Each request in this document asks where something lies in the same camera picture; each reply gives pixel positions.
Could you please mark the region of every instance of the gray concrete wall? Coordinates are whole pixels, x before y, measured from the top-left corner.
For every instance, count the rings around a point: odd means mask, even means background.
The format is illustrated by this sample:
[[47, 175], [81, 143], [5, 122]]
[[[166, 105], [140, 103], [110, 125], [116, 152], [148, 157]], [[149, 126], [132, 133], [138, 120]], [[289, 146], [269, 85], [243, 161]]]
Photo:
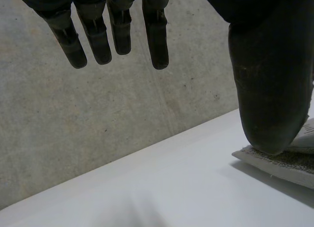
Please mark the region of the gray concrete wall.
[[[170, 65], [150, 62], [141, 0], [132, 51], [74, 69], [47, 24], [0, 0], [0, 209], [237, 108], [225, 23], [206, 0], [170, 0]], [[109, 27], [107, 10], [105, 22]]]

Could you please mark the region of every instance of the white surface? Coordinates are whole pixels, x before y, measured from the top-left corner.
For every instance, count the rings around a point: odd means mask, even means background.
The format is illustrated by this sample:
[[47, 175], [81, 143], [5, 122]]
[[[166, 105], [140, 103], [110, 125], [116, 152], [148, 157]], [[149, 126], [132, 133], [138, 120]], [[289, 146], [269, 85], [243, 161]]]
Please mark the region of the white surface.
[[314, 191], [231, 156], [247, 144], [236, 110], [12, 205], [0, 226], [314, 226]]

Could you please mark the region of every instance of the black rubber fingertip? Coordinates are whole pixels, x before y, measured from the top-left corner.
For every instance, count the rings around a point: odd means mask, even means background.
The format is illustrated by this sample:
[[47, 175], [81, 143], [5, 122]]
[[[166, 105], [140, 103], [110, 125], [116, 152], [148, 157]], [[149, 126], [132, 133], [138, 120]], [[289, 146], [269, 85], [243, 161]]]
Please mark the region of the black rubber fingertip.
[[70, 64], [76, 69], [83, 68], [87, 65], [87, 58], [83, 49], [72, 53], [66, 53], [65, 55]]

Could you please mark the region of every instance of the robotic hand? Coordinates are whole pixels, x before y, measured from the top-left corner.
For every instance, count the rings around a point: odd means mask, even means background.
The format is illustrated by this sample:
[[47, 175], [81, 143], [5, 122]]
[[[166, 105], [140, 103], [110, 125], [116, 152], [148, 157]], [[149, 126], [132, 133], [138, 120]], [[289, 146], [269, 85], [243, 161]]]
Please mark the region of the robotic hand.
[[[96, 61], [111, 61], [102, 17], [108, 3], [118, 54], [131, 50], [129, 9], [134, 0], [23, 0], [48, 23], [69, 62], [86, 57], [71, 20], [74, 2]], [[153, 66], [168, 65], [163, 9], [169, 0], [143, 0]], [[314, 0], [208, 0], [230, 23], [229, 50], [240, 117], [249, 142], [268, 154], [281, 153], [307, 119], [313, 89]]]
[[[71, 19], [71, 4], [77, 9], [85, 34], [98, 64], [111, 61], [103, 11], [107, 2], [116, 52], [120, 55], [131, 51], [130, 8], [135, 0], [23, 0], [42, 17], [64, 54], [74, 68], [82, 68], [87, 59]], [[166, 41], [167, 19], [164, 8], [169, 0], [142, 0], [149, 50], [154, 68], [168, 66]]]

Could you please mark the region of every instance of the dark finger segment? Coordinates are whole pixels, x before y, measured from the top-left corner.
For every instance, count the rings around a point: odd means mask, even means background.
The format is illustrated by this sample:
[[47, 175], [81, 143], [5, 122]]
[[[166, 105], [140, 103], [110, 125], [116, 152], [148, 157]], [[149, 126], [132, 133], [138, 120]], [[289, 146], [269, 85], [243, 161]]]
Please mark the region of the dark finger segment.
[[155, 69], [161, 70], [168, 66], [167, 19], [164, 8], [169, 0], [142, 0], [142, 9], [146, 27], [148, 46]]
[[111, 30], [117, 54], [125, 55], [131, 51], [130, 8], [135, 0], [108, 0]]
[[107, 64], [111, 61], [112, 56], [103, 19], [106, 0], [99, 0], [95, 3], [89, 3], [86, 0], [86, 2], [80, 3], [74, 0], [96, 62], [100, 65]]
[[57, 12], [44, 20], [48, 23], [71, 65], [74, 68], [86, 66], [87, 59], [71, 19], [71, 10]]

